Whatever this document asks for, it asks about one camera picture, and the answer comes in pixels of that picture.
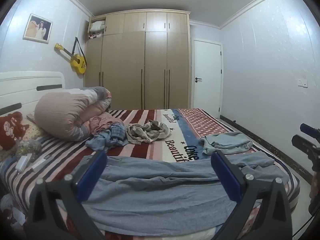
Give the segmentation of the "grey-blue pants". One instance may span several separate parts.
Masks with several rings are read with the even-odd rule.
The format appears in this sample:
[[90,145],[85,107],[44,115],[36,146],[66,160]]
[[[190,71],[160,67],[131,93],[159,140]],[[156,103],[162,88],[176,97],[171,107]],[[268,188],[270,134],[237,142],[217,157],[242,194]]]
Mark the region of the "grey-blue pants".
[[222,225],[236,203],[210,159],[169,163],[118,156],[108,158],[82,205],[100,230],[174,237]]

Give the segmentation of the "white remote control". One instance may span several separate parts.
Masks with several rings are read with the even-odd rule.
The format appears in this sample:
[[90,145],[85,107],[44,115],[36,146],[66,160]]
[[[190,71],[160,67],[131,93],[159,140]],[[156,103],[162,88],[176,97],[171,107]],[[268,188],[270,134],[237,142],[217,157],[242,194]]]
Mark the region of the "white remote control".
[[36,162],[35,164],[32,165],[31,170],[33,172],[39,172],[39,170],[41,170],[42,168],[44,168],[51,160],[53,160],[53,155],[49,154],[45,157],[43,157],[42,159],[40,159],[38,162]]

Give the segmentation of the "striped bed blanket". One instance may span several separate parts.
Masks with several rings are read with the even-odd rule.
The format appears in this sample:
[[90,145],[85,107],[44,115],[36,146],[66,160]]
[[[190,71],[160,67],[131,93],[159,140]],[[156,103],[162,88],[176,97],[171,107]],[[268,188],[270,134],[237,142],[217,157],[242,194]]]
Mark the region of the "striped bed blanket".
[[87,139],[73,142],[45,135],[29,120],[23,123],[28,126],[25,137],[40,142],[41,155],[52,155],[53,160],[38,171],[26,168],[22,173],[15,168],[16,157],[2,161],[1,181],[22,211],[29,208],[29,196],[38,178],[56,181],[74,171],[83,157],[94,154],[93,146],[102,132],[111,134],[109,160],[129,157],[147,159],[149,163],[198,163],[208,159],[215,149],[237,158],[249,155],[258,161],[259,167],[271,164],[272,171],[284,176],[291,209],[297,205],[299,180],[284,162],[199,108],[110,111],[92,118],[93,133]]

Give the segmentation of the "white charger box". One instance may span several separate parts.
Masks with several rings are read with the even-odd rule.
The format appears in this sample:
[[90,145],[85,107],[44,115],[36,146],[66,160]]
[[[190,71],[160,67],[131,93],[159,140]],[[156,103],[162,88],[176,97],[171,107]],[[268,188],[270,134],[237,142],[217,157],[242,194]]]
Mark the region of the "white charger box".
[[18,173],[22,173],[25,170],[25,168],[29,165],[31,158],[31,153],[28,153],[27,155],[23,155],[20,157],[15,167]]

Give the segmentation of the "clear plastic bag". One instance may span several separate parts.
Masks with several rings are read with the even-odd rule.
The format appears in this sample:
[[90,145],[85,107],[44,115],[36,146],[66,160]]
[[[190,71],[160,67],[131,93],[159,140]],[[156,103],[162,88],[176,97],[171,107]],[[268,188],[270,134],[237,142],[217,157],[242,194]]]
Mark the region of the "clear plastic bag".
[[19,144],[16,151],[16,157],[27,156],[31,154],[32,157],[36,157],[41,153],[42,145],[37,140],[26,140]]

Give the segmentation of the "blue crumpled garment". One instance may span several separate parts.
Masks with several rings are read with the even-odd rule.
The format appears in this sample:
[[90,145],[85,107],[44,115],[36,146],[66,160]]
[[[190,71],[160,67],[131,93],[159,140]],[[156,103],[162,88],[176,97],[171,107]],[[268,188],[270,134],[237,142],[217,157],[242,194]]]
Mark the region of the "blue crumpled garment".
[[86,141],[86,146],[96,152],[107,152],[111,148],[125,146],[128,143],[125,125],[118,122],[95,134],[91,140]]

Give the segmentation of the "rolled pink duvet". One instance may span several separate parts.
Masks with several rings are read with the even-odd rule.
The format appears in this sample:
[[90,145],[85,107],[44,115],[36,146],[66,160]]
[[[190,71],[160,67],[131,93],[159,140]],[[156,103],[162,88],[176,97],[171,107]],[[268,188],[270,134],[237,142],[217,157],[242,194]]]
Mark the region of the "rolled pink duvet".
[[111,101],[111,92],[104,87],[49,92],[35,107],[35,124],[62,140],[82,141],[92,133],[90,119],[108,110]]

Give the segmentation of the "light blue folded garment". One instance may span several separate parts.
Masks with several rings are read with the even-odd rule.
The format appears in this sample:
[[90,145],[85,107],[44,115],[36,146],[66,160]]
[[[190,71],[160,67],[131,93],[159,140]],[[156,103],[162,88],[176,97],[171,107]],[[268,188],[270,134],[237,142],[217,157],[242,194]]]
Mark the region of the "light blue folded garment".
[[211,156],[214,152],[224,155],[244,153],[251,149],[253,142],[241,132],[211,134],[200,138],[202,153]]

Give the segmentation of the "beige patterned crumpled garment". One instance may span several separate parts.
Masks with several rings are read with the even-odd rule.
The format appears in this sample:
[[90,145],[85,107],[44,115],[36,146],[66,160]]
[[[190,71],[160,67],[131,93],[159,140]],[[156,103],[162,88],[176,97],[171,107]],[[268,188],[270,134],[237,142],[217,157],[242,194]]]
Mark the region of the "beige patterned crumpled garment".
[[129,124],[126,127],[127,140],[131,144],[151,144],[171,135],[170,128],[163,122],[148,120],[146,124]]

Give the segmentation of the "white headboard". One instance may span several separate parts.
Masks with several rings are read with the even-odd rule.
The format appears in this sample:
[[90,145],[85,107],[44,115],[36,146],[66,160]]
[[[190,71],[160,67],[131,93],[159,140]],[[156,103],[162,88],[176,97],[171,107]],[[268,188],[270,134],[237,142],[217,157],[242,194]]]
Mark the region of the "white headboard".
[[61,72],[1,72],[1,116],[20,112],[33,114],[42,96],[65,88]]

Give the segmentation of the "yellow ukulele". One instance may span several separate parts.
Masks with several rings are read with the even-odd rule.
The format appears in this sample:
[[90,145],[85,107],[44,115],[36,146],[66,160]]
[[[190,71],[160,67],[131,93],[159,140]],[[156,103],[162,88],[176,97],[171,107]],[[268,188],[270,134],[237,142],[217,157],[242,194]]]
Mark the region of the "yellow ukulele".
[[70,58],[70,65],[71,67],[78,73],[84,74],[87,69],[87,63],[84,56],[80,54],[72,54],[68,50],[66,50],[61,44],[57,43],[55,45],[55,49],[63,51],[66,53]]

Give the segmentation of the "white door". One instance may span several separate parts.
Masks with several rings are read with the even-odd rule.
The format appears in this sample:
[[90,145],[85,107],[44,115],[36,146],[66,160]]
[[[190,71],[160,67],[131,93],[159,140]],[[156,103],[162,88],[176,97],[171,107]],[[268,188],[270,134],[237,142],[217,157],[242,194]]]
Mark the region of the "white door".
[[193,107],[218,118],[221,112],[223,62],[222,46],[193,39]]

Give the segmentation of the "wooden wardrobe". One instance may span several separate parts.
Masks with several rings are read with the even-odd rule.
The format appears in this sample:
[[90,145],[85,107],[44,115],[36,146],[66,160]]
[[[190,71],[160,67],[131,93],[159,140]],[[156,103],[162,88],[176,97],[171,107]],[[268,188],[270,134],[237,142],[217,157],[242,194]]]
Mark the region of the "wooden wardrobe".
[[190,107],[189,15],[137,9],[91,17],[85,86],[109,89],[113,109]]

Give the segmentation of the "white wall switch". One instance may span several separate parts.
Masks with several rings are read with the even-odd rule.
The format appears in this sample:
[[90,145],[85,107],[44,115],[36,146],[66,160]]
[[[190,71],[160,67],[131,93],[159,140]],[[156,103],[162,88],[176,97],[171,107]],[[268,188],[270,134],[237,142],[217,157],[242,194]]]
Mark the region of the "white wall switch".
[[308,81],[307,79],[298,79],[297,85],[298,87],[308,88]]

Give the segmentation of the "framed wall photo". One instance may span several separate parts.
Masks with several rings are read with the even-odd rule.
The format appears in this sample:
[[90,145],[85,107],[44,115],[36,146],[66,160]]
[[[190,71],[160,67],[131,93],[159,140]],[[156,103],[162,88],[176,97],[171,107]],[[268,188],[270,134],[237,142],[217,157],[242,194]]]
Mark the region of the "framed wall photo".
[[48,44],[52,26],[52,21],[30,14],[23,39]]

